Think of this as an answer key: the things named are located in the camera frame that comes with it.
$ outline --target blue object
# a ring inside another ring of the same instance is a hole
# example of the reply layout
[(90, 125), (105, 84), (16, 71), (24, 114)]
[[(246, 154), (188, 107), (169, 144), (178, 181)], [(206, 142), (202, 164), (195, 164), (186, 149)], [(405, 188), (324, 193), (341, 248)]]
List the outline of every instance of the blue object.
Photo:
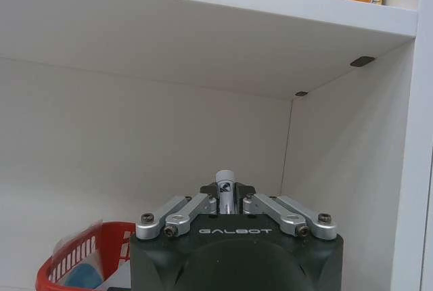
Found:
[(65, 286), (94, 289), (102, 283), (102, 277), (90, 264), (78, 264), (66, 278)]

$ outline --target shelving unit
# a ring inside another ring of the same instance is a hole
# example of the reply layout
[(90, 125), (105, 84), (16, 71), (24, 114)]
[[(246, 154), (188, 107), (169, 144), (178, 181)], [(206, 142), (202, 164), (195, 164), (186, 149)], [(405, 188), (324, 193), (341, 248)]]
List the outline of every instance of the shelving unit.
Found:
[(281, 99), (417, 28), (413, 10), (341, 0), (5, 0), (3, 15), (6, 58)]
[(230, 168), (333, 214), (343, 290), (428, 291), (433, 7), (387, 1), (0, 0), (0, 285)]

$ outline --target red basket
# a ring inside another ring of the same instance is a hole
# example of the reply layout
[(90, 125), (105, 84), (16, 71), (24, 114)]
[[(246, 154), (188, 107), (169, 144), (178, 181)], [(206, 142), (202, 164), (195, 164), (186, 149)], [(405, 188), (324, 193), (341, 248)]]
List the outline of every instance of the red basket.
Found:
[(129, 236), (135, 232), (135, 224), (108, 222), (102, 227), (91, 227), (67, 242), (39, 269), (36, 277), (37, 291), (83, 291), (56, 284), (91, 253), (99, 250), (104, 280), (110, 277), (129, 259)]

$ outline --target logo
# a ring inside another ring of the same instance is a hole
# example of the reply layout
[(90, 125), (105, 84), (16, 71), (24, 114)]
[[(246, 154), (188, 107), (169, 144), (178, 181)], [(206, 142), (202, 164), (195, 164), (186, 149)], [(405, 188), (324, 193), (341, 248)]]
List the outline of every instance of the logo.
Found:
[(219, 185), (219, 191), (221, 193), (230, 192), (231, 191), (231, 185), (229, 183), (224, 183)]
[(228, 231), (227, 229), (200, 229), (198, 232), (203, 233), (205, 235), (214, 235), (216, 233), (221, 234), (238, 234), (238, 235), (246, 235), (246, 234), (258, 234), (265, 233), (268, 234), (272, 229), (235, 229), (233, 231)]

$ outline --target white shelf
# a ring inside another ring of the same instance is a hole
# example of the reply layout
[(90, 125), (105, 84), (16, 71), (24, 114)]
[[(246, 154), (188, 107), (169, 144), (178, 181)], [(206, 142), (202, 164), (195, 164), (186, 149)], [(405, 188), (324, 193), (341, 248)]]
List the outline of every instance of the white shelf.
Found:
[(0, 0), (0, 55), (289, 98), (411, 40), (417, 12), (344, 0)]

